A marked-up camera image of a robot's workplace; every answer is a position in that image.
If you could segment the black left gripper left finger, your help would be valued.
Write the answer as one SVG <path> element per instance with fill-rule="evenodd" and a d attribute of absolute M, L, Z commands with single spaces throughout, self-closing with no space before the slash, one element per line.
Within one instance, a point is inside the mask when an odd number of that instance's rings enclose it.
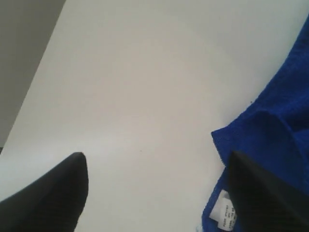
<path fill-rule="evenodd" d="M 0 203 L 2 232 L 72 232 L 88 197 L 86 157 L 75 152 Z"/>

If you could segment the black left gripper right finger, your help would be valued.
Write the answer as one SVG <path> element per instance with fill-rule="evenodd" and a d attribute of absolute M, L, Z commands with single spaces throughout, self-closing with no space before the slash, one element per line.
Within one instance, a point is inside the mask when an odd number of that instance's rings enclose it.
<path fill-rule="evenodd" d="M 307 232 L 309 197 L 243 153 L 228 161 L 228 190 L 245 232 Z"/>

